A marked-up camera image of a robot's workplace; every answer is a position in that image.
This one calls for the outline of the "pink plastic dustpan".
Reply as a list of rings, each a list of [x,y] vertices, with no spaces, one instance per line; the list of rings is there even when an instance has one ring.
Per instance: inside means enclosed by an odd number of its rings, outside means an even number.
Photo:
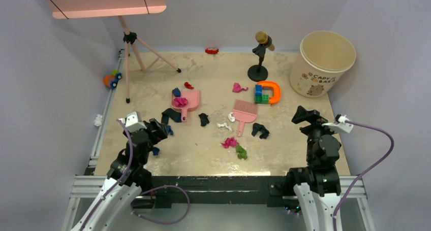
[[[181,91],[180,96],[171,95],[171,107],[181,114],[181,121],[187,121],[188,113],[199,107],[200,90]]]

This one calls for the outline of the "pink hand brush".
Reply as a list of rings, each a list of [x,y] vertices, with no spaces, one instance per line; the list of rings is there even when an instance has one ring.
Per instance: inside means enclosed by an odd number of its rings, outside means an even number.
[[[251,102],[236,99],[233,105],[233,117],[239,122],[237,137],[243,135],[246,123],[252,123],[256,120],[258,114],[258,105]]]

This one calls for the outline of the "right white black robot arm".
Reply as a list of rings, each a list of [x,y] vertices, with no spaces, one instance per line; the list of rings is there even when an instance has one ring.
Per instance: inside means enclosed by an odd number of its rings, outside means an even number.
[[[304,121],[309,123],[300,128],[300,132],[307,136],[307,165],[290,168],[275,188],[283,195],[297,196],[307,230],[342,230],[341,222],[334,214],[341,200],[340,176],[335,163],[340,158],[342,145],[319,111],[298,106],[292,122]]]

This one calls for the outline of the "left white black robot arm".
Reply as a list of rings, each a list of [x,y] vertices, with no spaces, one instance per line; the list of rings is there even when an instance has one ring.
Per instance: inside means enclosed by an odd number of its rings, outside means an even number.
[[[109,230],[118,213],[153,186],[151,172],[144,166],[154,145],[168,137],[166,126],[154,118],[117,122],[127,138],[126,146],[112,162],[98,195],[73,230]]]

